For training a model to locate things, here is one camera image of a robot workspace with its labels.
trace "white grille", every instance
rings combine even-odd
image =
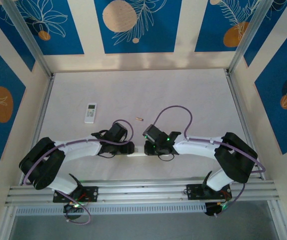
[[[204,202],[163,203],[163,204],[110,204],[89,205],[86,207],[92,215],[114,214],[166,214],[166,213],[203,213],[206,212]],[[56,216],[63,215],[63,206],[20,206],[16,216]],[[69,213],[69,215],[86,213]]]

